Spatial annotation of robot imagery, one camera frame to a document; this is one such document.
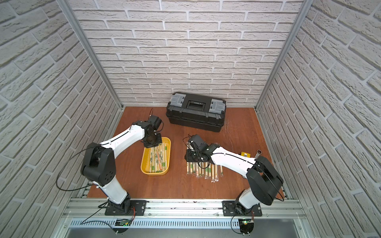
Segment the yellow plastic storage box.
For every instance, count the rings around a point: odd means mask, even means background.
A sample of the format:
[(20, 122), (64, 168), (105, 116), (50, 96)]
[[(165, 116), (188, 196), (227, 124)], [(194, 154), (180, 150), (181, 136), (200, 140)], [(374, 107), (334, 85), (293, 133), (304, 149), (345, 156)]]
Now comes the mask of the yellow plastic storage box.
[(171, 141), (162, 137), (157, 147), (145, 148), (141, 161), (141, 171), (149, 176), (161, 176), (168, 172), (170, 166)]

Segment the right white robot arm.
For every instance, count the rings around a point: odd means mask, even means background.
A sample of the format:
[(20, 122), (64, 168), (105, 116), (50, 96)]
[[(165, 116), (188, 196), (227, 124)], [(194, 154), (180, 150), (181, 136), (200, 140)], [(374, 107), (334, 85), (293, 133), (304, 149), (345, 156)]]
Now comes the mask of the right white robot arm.
[(205, 143), (197, 147), (194, 143), (189, 143), (185, 160), (223, 166), (246, 178), (250, 188), (244, 190), (238, 197), (238, 205), (246, 210), (259, 203), (272, 205), (284, 183), (279, 172), (264, 156), (244, 157), (217, 144), (207, 145)]

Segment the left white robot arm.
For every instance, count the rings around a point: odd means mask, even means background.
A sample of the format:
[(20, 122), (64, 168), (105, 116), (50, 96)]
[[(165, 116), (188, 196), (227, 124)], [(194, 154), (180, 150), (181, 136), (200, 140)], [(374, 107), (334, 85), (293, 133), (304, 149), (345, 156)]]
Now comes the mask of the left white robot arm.
[(109, 140), (87, 146), (80, 172), (107, 195), (108, 204), (117, 212), (127, 214), (131, 210), (131, 197), (116, 178), (115, 159), (138, 141), (142, 141), (145, 148), (158, 146), (162, 142), (161, 124), (159, 117), (150, 116), (146, 121), (134, 122)]

